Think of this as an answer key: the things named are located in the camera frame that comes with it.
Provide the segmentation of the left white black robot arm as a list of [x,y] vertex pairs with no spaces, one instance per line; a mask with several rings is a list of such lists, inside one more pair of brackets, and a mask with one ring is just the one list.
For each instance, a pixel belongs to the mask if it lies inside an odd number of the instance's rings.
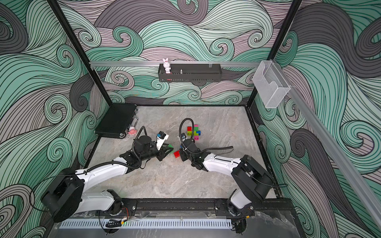
[[173,151],[166,143],[168,138],[168,134],[160,131],[156,140],[152,140],[145,127],[142,127],[131,149],[112,161],[81,170],[63,169],[43,193],[42,204],[55,223],[88,211],[101,211],[118,216],[125,208],[122,198],[114,190],[94,193],[89,192],[89,189],[111,178],[142,168],[144,161],[152,158],[162,161]]

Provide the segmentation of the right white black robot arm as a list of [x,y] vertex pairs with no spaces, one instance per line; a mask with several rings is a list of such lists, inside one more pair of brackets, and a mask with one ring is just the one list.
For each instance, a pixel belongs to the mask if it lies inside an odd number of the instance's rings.
[[227,200],[227,210],[233,216],[243,214],[253,202],[264,202],[271,188],[283,188],[288,185],[276,185],[273,176],[253,157],[227,158],[212,153],[212,150],[234,150],[233,146],[199,149],[195,144],[194,122],[190,118],[182,120],[179,126],[180,157],[189,160],[191,165],[201,171],[217,172],[230,176],[238,185]]

